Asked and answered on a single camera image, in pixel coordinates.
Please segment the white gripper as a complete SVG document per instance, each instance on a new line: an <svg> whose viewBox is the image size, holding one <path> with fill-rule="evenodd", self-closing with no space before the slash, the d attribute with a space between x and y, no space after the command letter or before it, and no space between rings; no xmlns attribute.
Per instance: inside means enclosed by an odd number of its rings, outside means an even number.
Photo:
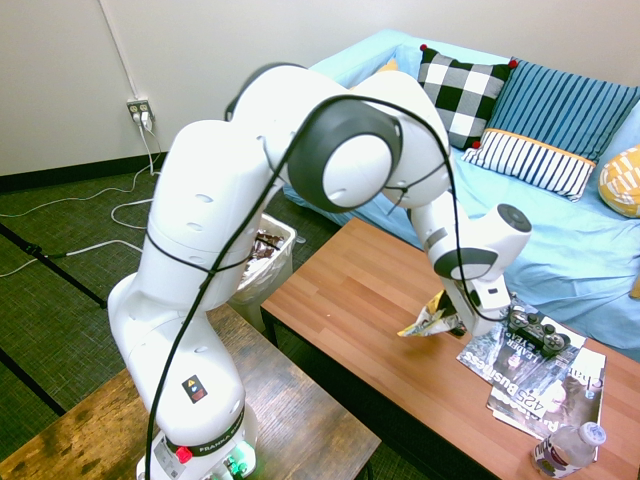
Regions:
<svg viewBox="0 0 640 480"><path fill-rule="evenodd" d="M508 314L508 289L503 278L465 283L446 280L446 293L466 330L473 336L488 333Z"/></svg>

